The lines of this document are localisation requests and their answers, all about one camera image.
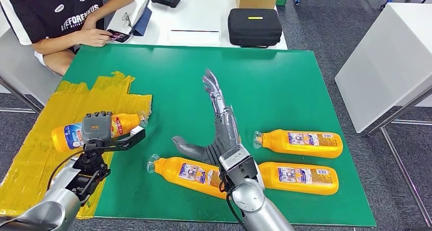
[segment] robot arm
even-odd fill
[[[214,141],[203,147],[175,136],[172,140],[177,149],[186,156],[219,166],[228,205],[245,229],[293,231],[279,209],[264,195],[258,165],[242,145],[232,108],[225,105],[219,83],[210,70],[206,70],[203,82],[214,109]],[[240,208],[244,224],[234,212],[229,197]]]
[[[22,215],[0,223],[0,231],[63,231],[68,230],[79,208],[84,206],[98,184],[111,170],[104,162],[106,151],[128,150],[145,138],[145,129],[135,127],[130,135],[111,141],[111,112],[87,114],[83,120],[83,150],[69,158],[63,169],[51,182],[43,199]]]

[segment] orange bottle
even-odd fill
[[[331,195],[339,188],[336,171],[327,166],[264,162],[258,167],[268,189]]]
[[[201,193],[226,198],[227,193],[219,190],[221,179],[217,166],[180,157],[165,159],[153,154],[147,163],[147,172],[156,172],[169,182]]]
[[[111,137],[128,134],[130,130],[140,125],[140,121],[138,114],[121,113],[111,116]],[[65,152],[82,147],[84,142],[81,138],[81,128],[82,123],[80,122],[52,130],[51,138],[56,150]]]
[[[278,153],[336,158],[342,153],[342,139],[336,133],[274,130],[255,132],[254,147],[264,147]]]

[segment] black zipper case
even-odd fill
[[[231,9],[228,16],[230,42],[241,47],[269,47],[282,36],[282,26],[274,9]]]

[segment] green table mat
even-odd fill
[[[334,195],[265,190],[291,223],[376,226],[313,52],[249,48],[81,48],[64,80],[91,87],[99,75],[120,71],[136,77],[131,93],[153,94],[147,137],[133,149],[114,154],[95,216],[235,222],[225,200],[145,171],[153,153],[182,156],[171,141],[175,135],[200,145],[213,141],[213,109],[201,82],[206,68],[219,79],[226,103],[233,105],[242,142],[258,164],[304,163],[336,170],[339,190]],[[338,133],[342,155],[324,159],[253,148],[254,131],[275,129]]]

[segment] black t-shirt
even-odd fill
[[[102,0],[10,0],[32,43],[81,30]],[[103,30],[103,19],[96,24]]]

